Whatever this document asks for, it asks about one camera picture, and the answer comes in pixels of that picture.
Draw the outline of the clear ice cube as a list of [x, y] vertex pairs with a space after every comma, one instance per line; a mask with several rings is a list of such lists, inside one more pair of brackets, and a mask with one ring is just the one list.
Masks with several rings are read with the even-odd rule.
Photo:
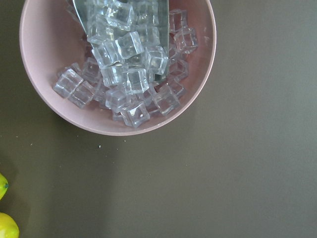
[[177, 51], [183, 54], [189, 55], [198, 47], [196, 30], [194, 28], [181, 28], [173, 38]]
[[154, 104], [165, 116], [180, 106], [179, 99], [168, 85], [163, 85], [153, 97]]
[[105, 16], [110, 26], [130, 31], [135, 14], [131, 4], [114, 0], [109, 5]]
[[68, 69], [59, 77], [53, 90], [62, 98], [68, 98], [84, 79], [73, 69]]
[[127, 117], [129, 124], [137, 128], [150, 119], [150, 114], [146, 109], [145, 103], [139, 102], [127, 109]]
[[144, 47], [137, 31], [128, 32], [115, 40], [115, 43], [123, 59], [129, 59], [144, 52]]

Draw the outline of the metal ice scoop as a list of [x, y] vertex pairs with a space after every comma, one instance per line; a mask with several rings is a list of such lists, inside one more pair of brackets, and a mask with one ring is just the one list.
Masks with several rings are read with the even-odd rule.
[[[167, 54], [169, 43], [168, 1], [166, 0], [120, 0], [133, 6], [134, 20], [130, 31], [110, 26], [106, 11], [113, 0], [73, 0], [75, 14], [92, 46], [104, 85], [118, 85], [130, 68], [143, 68], [150, 83], [159, 84], [166, 79], [167, 61], [159, 60]], [[137, 31], [144, 52], [123, 59], [115, 40], [128, 32]]]

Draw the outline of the pink bowl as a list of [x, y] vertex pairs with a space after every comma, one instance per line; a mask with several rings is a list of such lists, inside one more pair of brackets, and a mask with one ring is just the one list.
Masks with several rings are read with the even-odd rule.
[[189, 75], [180, 106], [166, 116], [153, 117], [138, 128], [113, 121], [109, 111], [96, 103], [80, 109], [53, 90], [62, 67], [84, 60], [82, 26], [66, 11], [63, 0], [27, 0], [20, 20], [20, 51], [28, 77], [42, 100], [60, 117], [76, 127], [103, 135], [128, 136], [158, 129], [180, 116], [197, 98], [214, 62], [217, 29], [208, 0], [172, 0], [171, 9], [187, 10], [188, 25], [196, 30], [198, 48], [188, 56]]

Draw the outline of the yellow lemon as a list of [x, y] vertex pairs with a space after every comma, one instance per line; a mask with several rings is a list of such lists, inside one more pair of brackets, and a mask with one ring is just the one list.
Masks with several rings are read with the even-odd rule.
[[0, 213], [0, 237], [18, 238], [19, 227], [16, 222], [6, 213]]
[[0, 174], [0, 200], [4, 197], [9, 187], [8, 181], [3, 174]]

